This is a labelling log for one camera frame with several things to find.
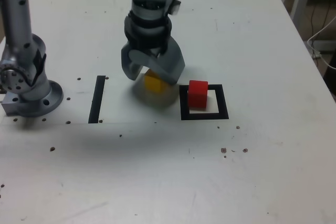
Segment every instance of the cable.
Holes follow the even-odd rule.
[[[334,20],[336,19],[336,16],[325,26],[323,27],[319,32],[317,32],[316,34],[314,34],[313,36],[311,36],[308,40],[307,40],[307,45],[314,51],[314,52],[317,52],[318,54],[320,54],[320,57],[322,59],[322,61],[331,69],[334,69],[336,70],[336,68],[330,66],[326,61],[325,59],[322,57],[321,53],[317,50],[315,50],[311,45],[310,45],[310,41],[312,40],[312,38],[314,38],[315,36],[319,35],[323,30],[325,30]]]
[[[316,6],[317,6],[317,4],[314,5],[313,11],[312,11],[312,13],[311,13],[311,17],[310,17],[311,36],[314,35],[313,16],[314,16],[314,13],[315,13]],[[318,66],[319,66],[319,62],[318,62],[318,60],[317,60],[317,56],[315,55],[315,51],[314,51],[314,50],[313,50],[313,53],[312,53],[312,58],[313,58],[313,60],[316,60],[316,66],[318,67]]]
[[[316,38],[313,39],[313,40],[311,41],[311,46],[310,46],[309,44],[308,44],[308,46],[309,46],[311,49],[313,49],[313,51],[312,51],[312,58],[313,58],[313,60],[316,60],[316,66],[318,67],[318,66],[319,66],[319,62],[318,62],[318,57],[317,57],[316,54],[315,54],[315,51],[316,51],[316,50],[315,50],[315,47],[314,47],[314,42],[315,42],[315,40],[318,39],[318,37],[319,37],[319,35],[320,35],[320,32],[322,32],[322,31],[324,30],[324,28],[325,28],[324,25],[326,24],[326,21],[327,21],[327,18],[328,18],[328,14],[329,14],[329,11],[330,11],[330,8],[331,8],[331,0],[328,0],[328,9],[327,9],[327,12],[326,12],[326,16],[324,17],[324,21],[323,21],[321,30],[320,30],[318,33],[316,33],[315,35],[313,35],[313,34],[314,34],[313,16],[314,16],[314,12],[315,12],[315,8],[316,8],[316,6],[317,6],[317,4],[314,5],[314,8],[313,8],[313,11],[312,11],[312,14],[311,14],[311,18],[310,18],[310,25],[311,25],[311,30],[312,30],[312,37],[311,37],[310,39],[312,39],[314,36],[316,36]],[[324,62],[325,64],[327,64],[328,67],[334,69],[332,66],[330,66],[330,65],[325,61],[325,59],[322,57],[322,55],[321,55],[320,52],[319,52],[319,54],[320,54],[320,57],[321,57],[321,59],[323,60],[323,62]]]

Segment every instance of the yellow cube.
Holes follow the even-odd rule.
[[[162,93],[167,87],[167,83],[150,69],[145,73],[144,81],[145,88],[155,93]]]

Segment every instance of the black square outline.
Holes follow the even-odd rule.
[[[223,86],[221,84],[210,84],[208,90],[215,90],[218,113],[195,113],[190,114],[188,107],[188,89],[189,85],[180,85],[180,107],[181,120],[219,120],[229,119],[225,103]]]

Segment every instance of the white table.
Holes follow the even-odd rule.
[[[120,62],[131,0],[30,0],[47,76],[71,100],[2,112],[1,224],[335,222],[336,106],[281,0],[181,1],[179,84],[222,84],[229,120],[134,97]],[[88,124],[97,75],[103,123]]]

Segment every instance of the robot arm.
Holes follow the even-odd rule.
[[[132,9],[125,19],[128,43],[121,50],[122,69],[135,80],[147,66],[169,84],[176,84],[184,60],[176,41],[171,37],[172,23],[168,14],[180,6],[177,0],[132,0]]]
[[[32,34],[28,0],[1,0],[6,45],[0,78],[7,94],[2,106],[7,115],[35,117],[54,110],[63,99],[59,84],[45,73],[46,47]]]

